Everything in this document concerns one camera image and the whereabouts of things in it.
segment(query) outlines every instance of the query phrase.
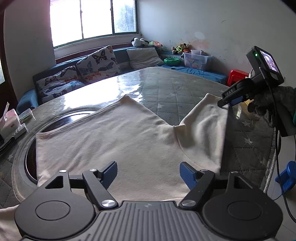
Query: camera screen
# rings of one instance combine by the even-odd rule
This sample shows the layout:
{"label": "camera screen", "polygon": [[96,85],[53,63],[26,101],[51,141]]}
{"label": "camera screen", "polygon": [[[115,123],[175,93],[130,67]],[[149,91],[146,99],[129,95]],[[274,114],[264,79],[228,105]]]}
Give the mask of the camera screen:
{"label": "camera screen", "polygon": [[272,69],[272,70],[274,70],[274,71],[276,71],[276,72],[279,73],[279,70],[277,69],[276,64],[275,64],[273,58],[269,54],[267,54],[267,53],[265,53],[265,52],[263,52],[261,50],[260,50],[260,52],[263,55],[263,57],[265,59],[265,62],[267,63],[268,67],[270,69]]}

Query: door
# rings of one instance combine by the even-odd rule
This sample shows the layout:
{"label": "door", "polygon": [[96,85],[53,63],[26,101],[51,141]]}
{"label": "door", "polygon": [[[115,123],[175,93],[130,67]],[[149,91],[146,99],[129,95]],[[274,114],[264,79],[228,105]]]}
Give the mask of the door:
{"label": "door", "polygon": [[9,109],[17,107],[17,98],[13,90],[6,63],[3,33],[4,13],[0,14],[0,117],[3,114],[6,103]]}

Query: green bowl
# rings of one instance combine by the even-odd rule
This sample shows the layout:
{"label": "green bowl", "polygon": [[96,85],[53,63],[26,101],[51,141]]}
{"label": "green bowl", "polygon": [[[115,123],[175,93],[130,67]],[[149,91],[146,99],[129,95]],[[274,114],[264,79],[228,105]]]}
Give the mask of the green bowl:
{"label": "green bowl", "polygon": [[169,66],[175,66],[180,63],[180,59],[178,58],[165,58],[164,63],[169,65]]}

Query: pillow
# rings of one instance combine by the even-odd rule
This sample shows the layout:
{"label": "pillow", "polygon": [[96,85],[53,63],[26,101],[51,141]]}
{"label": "pillow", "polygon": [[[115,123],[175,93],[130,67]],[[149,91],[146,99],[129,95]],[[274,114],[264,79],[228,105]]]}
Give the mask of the pillow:
{"label": "pillow", "polygon": [[44,104],[45,102],[48,102],[73,90],[77,90],[83,86],[85,86],[85,84],[75,80],[56,88],[45,89],[40,93],[42,103]]}
{"label": "pillow", "polygon": [[94,83],[121,72],[111,45],[80,60],[76,67],[82,78],[88,83]]}
{"label": "pillow", "polygon": [[126,51],[134,70],[165,64],[158,56],[155,48],[127,49]]}
{"label": "pillow", "polygon": [[73,80],[78,80],[76,67],[70,66],[53,76],[49,76],[36,81],[36,87],[40,94],[41,92],[44,92],[44,90],[52,90],[54,88],[63,86]]}

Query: white floor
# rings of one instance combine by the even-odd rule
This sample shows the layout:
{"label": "white floor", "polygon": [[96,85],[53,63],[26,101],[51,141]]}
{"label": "white floor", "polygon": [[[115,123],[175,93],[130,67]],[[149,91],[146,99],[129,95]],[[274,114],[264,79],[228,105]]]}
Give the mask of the white floor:
{"label": "white floor", "polygon": [[[287,163],[289,161],[293,161],[294,158],[295,158],[294,137],[290,136],[290,137],[282,138],[281,152],[279,155],[280,172],[284,170],[287,166]],[[277,176],[277,171],[275,167],[273,177],[267,191],[268,196],[271,197],[272,199],[277,198],[281,194],[281,188],[279,184],[274,181],[276,176]],[[286,194],[286,198],[287,198],[290,211],[292,215],[296,218],[296,186]],[[275,202],[281,207],[283,211],[282,226],[278,231],[276,238],[279,241],[296,240],[296,223],[294,223],[291,220],[290,216],[288,215],[283,197],[280,197]]]}

